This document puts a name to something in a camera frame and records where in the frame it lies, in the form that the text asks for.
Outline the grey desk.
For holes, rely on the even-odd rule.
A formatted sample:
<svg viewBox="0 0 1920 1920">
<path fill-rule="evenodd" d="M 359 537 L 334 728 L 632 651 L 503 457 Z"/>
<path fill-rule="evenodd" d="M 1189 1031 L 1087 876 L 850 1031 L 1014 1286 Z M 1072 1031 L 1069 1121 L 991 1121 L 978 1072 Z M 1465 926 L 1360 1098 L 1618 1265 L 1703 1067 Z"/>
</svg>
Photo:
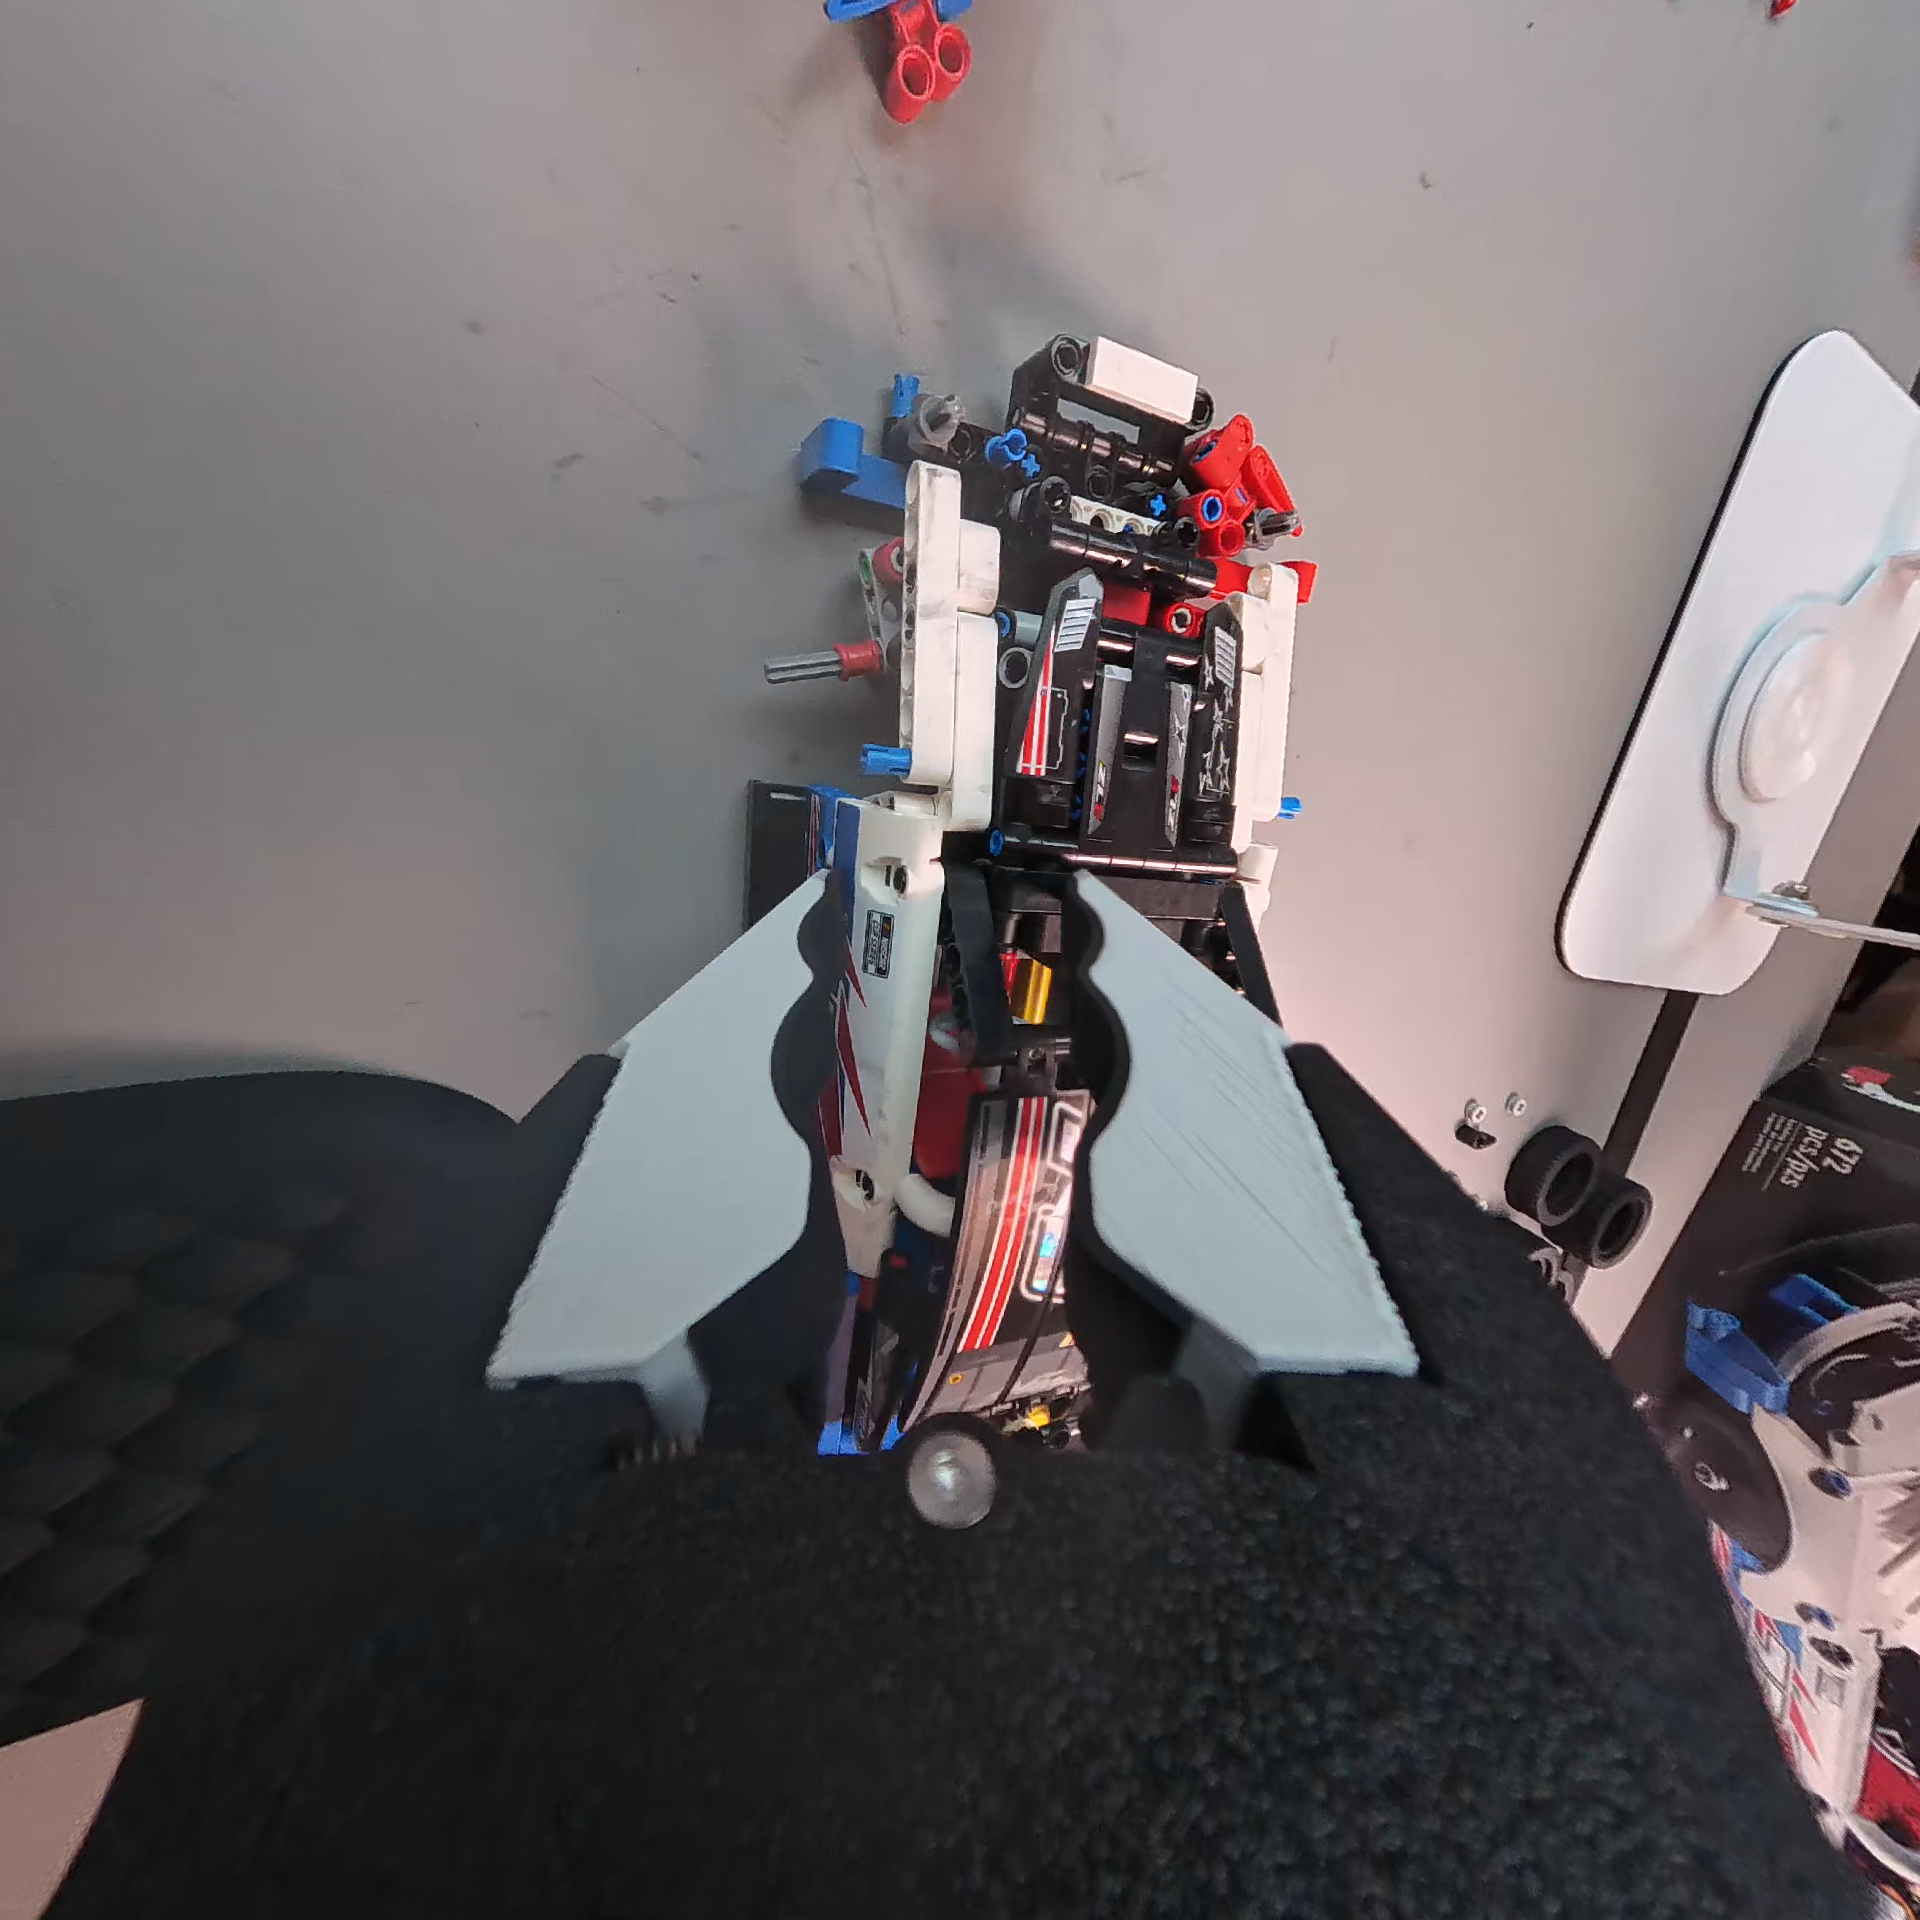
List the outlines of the grey desk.
<svg viewBox="0 0 1920 1920">
<path fill-rule="evenodd" d="M 1915 4 L 6 4 L 6 1096 L 358 1065 L 525 1113 L 738 926 L 888 688 L 824 416 L 1107 331 L 1322 574 L 1270 964 L 1480 1194 L 1661 1001 L 1555 916 L 1770 376 L 1915 374 Z"/>
</svg>

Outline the dark quilted cloth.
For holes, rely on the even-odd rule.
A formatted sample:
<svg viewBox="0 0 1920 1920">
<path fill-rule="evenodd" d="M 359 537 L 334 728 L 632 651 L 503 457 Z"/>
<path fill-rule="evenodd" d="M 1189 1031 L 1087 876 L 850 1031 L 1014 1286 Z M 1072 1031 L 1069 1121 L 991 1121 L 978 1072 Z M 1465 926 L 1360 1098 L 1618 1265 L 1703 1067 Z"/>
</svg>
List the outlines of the dark quilted cloth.
<svg viewBox="0 0 1920 1920">
<path fill-rule="evenodd" d="M 375 1072 L 6 1103 L 6 1742 L 271 1638 L 475 1392 L 515 1121 Z"/>
</svg>

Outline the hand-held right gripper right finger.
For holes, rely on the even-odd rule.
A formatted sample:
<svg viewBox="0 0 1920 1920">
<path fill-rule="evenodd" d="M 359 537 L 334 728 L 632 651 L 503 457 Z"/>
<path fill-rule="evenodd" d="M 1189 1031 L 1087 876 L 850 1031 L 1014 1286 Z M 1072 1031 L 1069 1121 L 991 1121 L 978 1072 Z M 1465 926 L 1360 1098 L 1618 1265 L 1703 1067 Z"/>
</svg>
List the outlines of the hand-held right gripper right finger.
<svg viewBox="0 0 1920 1920">
<path fill-rule="evenodd" d="M 1233 1448 L 1263 1380 L 1411 1378 L 1419 1353 L 1290 1067 L 1283 1027 L 1081 871 L 1069 884 L 1093 1078 L 1078 1215 L 1182 1331 L 1173 1376 Z"/>
</svg>

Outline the white book stand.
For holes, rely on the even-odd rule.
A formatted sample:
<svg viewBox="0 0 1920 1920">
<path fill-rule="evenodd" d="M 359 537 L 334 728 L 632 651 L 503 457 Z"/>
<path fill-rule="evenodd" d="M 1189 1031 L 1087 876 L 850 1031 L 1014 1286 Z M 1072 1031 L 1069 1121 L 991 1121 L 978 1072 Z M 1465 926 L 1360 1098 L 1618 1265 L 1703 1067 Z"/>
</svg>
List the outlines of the white book stand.
<svg viewBox="0 0 1920 1920">
<path fill-rule="evenodd" d="M 1767 385 L 1557 924 L 1589 980 L 1721 998 L 1811 874 L 1918 636 L 1915 401 L 1842 330 Z"/>
</svg>

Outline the toy car set box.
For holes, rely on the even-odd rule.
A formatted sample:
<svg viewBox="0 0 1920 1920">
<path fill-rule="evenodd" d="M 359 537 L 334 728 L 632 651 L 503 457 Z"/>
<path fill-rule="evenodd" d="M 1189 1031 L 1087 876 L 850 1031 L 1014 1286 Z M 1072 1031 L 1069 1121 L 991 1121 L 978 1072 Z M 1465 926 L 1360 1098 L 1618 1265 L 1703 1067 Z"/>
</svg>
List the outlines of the toy car set box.
<svg viewBox="0 0 1920 1920">
<path fill-rule="evenodd" d="M 1918 1906 L 1918 1081 L 1762 1094 L 1617 1344 L 1746 1660 L 1875 1916 Z"/>
</svg>

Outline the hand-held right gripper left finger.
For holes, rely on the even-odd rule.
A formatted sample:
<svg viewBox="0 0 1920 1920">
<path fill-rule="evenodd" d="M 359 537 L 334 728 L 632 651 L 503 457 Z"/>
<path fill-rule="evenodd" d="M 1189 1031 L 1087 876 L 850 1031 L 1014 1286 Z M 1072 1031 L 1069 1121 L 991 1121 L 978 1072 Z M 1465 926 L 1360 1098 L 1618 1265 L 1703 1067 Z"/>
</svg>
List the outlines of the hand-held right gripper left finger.
<svg viewBox="0 0 1920 1920">
<path fill-rule="evenodd" d="M 711 1383 L 690 1332 L 776 1266 L 809 1218 L 809 1145 L 778 1041 L 815 986 L 808 876 L 610 1052 L 613 1080 L 487 1361 L 491 1387 L 637 1385 L 675 1446 Z"/>
</svg>

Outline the small black toy tyre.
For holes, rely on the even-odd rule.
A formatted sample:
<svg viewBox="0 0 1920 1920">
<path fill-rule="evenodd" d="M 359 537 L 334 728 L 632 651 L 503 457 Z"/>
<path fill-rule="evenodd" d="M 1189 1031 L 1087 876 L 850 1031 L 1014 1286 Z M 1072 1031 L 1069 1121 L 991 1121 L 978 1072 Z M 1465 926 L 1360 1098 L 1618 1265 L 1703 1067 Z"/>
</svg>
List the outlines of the small black toy tyre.
<svg viewBox="0 0 1920 1920">
<path fill-rule="evenodd" d="M 1599 1178 L 1601 1145 L 1563 1123 L 1547 1123 L 1512 1159 L 1504 1206 L 1551 1234 L 1583 1212 Z"/>
<path fill-rule="evenodd" d="M 1602 1170 L 1584 1206 L 1559 1232 L 1563 1252 L 1589 1268 L 1624 1262 L 1643 1238 L 1653 1212 L 1648 1190 L 1617 1170 Z"/>
</svg>

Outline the toy brick race car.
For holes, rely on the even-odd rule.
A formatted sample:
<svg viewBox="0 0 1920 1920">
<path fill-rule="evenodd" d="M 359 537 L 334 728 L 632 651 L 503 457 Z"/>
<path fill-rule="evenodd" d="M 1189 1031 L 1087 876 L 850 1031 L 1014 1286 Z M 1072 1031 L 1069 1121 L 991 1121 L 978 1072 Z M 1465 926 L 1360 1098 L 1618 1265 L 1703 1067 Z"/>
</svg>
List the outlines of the toy brick race car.
<svg viewBox="0 0 1920 1920">
<path fill-rule="evenodd" d="M 821 420 L 801 487 L 896 536 L 855 558 L 862 640 L 776 687 L 896 687 L 872 793 L 750 788 L 747 924 L 821 876 L 843 936 L 816 1134 L 849 1250 L 825 1457 L 923 1420 L 1069 1448 L 1091 1408 L 1069 1319 L 1075 1057 L 1066 896 L 1102 881 L 1230 991 L 1285 796 L 1293 651 L 1318 566 L 1245 415 L 1111 339 L 1061 334 L 999 424 L 898 376 L 877 442 Z"/>
</svg>

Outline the red double-hole brick connector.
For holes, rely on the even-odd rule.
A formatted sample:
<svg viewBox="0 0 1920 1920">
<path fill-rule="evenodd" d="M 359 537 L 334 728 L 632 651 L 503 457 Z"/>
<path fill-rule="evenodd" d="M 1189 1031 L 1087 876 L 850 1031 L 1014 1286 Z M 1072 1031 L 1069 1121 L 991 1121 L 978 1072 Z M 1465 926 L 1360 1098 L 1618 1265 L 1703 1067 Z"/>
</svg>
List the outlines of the red double-hole brick connector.
<svg viewBox="0 0 1920 1920">
<path fill-rule="evenodd" d="M 891 3 L 880 9 L 891 42 L 882 73 L 882 107 L 912 126 L 923 110 L 949 100 L 970 79 L 971 42 L 967 16 L 971 3 Z"/>
</svg>

